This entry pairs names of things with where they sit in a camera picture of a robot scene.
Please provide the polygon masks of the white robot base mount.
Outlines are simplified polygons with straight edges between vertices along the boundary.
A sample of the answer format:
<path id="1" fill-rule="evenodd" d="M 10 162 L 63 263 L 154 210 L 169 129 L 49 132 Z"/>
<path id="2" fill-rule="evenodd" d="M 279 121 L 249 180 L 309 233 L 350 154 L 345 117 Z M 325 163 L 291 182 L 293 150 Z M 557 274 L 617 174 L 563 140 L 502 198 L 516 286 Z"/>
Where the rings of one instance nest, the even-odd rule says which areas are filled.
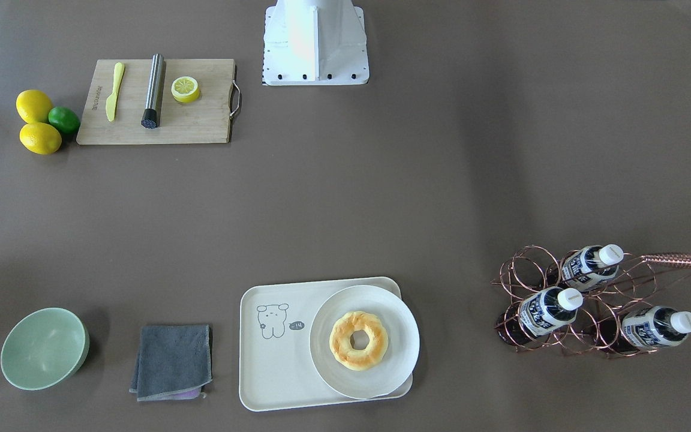
<path id="1" fill-rule="evenodd" d="M 353 2 L 278 1 L 264 17 L 264 85 L 368 83 L 364 11 Z"/>

